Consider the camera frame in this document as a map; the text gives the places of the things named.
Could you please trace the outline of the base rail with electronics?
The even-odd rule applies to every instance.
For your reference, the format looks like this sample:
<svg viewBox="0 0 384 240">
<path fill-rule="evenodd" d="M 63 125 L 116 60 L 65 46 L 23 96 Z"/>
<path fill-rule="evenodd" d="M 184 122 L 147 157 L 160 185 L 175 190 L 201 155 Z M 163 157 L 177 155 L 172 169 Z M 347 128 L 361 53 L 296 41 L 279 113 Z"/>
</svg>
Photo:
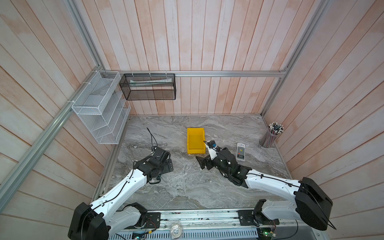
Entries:
<svg viewBox="0 0 384 240">
<path fill-rule="evenodd" d="M 258 227 L 252 209 L 149 211 L 143 229 L 126 228 L 112 240 L 328 240 L 326 232 L 299 220 L 274 220 Z"/>
</svg>

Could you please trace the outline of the aluminium frame rail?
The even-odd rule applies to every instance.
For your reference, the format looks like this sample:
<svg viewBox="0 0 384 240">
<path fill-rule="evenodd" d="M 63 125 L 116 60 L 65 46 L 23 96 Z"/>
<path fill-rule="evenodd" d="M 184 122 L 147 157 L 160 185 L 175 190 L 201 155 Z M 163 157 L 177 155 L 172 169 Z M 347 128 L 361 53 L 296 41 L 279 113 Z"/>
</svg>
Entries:
<svg viewBox="0 0 384 240">
<path fill-rule="evenodd" d="M 314 33 L 320 19 L 327 11 L 331 1 L 318 1 L 318 6 L 315 8 L 314 14 L 307 25 L 304 35 L 300 38 L 294 53 L 288 65 L 284 70 L 279 71 L 168 71 L 168 74 L 174 74 L 176 77 L 271 77 L 271 78 L 285 78 L 289 75 L 289 71 L 293 69 L 295 61 L 298 60 L 299 55 L 305 48 L 305 44 L 308 43 L 311 38 L 311 34 Z M 73 94 L 70 101 L 60 110 L 56 117 L 51 121 L 49 126 L 43 131 L 43 133 L 37 138 L 34 144 L 28 149 L 28 151 L 22 156 L 18 164 L 7 175 L 4 182 L 1 185 L 1 212 L 4 211 L 9 204 L 13 196 L 21 187 L 27 176 L 35 167 L 37 162 L 41 159 L 42 155 L 46 152 L 52 141 L 55 139 L 59 131 L 63 128 L 64 124 L 72 114 L 73 100 L 77 99 L 80 92 L 85 89 L 88 84 L 88 80 L 96 75 L 100 66 L 97 66 L 94 71 L 91 71 L 87 79 L 82 83 L 81 87 Z"/>
</svg>

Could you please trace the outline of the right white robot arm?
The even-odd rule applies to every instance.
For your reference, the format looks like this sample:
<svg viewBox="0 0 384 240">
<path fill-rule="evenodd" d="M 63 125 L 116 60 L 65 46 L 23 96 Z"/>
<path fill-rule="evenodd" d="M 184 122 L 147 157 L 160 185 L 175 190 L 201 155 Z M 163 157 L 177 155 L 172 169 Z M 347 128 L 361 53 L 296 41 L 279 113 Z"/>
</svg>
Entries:
<svg viewBox="0 0 384 240">
<path fill-rule="evenodd" d="M 281 203 L 259 200 L 252 212 L 256 226 L 278 219 L 289 219 L 302 221 L 319 231 L 325 231 L 328 227 L 335 228 L 330 221 L 333 201 L 310 178 L 290 180 L 264 174 L 238 164 L 227 148 L 209 149 L 209 155 L 196 159 L 201 169 L 217 169 L 235 186 L 262 190 L 284 199 Z"/>
</svg>

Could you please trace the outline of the yellow plastic bin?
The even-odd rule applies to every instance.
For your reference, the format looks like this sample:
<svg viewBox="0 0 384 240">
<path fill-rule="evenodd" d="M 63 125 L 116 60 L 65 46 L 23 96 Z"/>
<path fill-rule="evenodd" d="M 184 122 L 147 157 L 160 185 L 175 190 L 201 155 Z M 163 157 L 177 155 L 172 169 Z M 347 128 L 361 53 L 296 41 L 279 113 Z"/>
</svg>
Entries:
<svg viewBox="0 0 384 240">
<path fill-rule="evenodd" d="M 187 128 L 187 153 L 205 154 L 205 130 L 204 128 Z"/>
</svg>

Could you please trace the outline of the white remote control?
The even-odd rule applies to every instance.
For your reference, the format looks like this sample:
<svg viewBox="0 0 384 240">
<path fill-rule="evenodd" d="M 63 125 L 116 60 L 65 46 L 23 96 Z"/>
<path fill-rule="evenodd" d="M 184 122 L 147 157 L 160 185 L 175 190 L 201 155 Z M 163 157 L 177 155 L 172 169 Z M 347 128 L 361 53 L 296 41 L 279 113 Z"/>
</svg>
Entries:
<svg viewBox="0 0 384 240">
<path fill-rule="evenodd" d="M 237 153 L 236 159 L 237 161 L 244 162 L 245 161 L 245 144 L 237 143 Z"/>
</svg>

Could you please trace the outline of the pencil cup with pencils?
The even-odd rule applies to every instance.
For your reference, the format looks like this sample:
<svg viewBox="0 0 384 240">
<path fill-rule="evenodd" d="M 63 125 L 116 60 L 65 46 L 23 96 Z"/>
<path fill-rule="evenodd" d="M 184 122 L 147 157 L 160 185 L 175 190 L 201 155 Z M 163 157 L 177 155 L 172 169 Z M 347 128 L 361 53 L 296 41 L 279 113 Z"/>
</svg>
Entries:
<svg viewBox="0 0 384 240">
<path fill-rule="evenodd" d="M 260 140 L 260 145 L 264 148 L 270 148 L 276 139 L 284 132 L 284 126 L 277 122 L 268 125 L 268 130 Z"/>
</svg>

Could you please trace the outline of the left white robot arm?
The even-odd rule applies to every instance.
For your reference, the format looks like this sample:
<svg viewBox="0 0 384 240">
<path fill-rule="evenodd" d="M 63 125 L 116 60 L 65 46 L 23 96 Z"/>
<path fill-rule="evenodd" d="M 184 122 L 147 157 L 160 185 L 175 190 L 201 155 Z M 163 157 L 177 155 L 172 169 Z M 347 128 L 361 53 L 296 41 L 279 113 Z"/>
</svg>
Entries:
<svg viewBox="0 0 384 240">
<path fill-rule="evenodd" d="M 133 203 L 119 208 L 137 190 L 163 174 L 173 171 L 171 154 L 159 147 L 135 162 L 128 175 L 109 192 L 90 204 L 81 203 L 75 210 L 68 238 L 71 240 L 107 240 L 127 227 L 145 226 L 147 209 Z"/>
</svg>

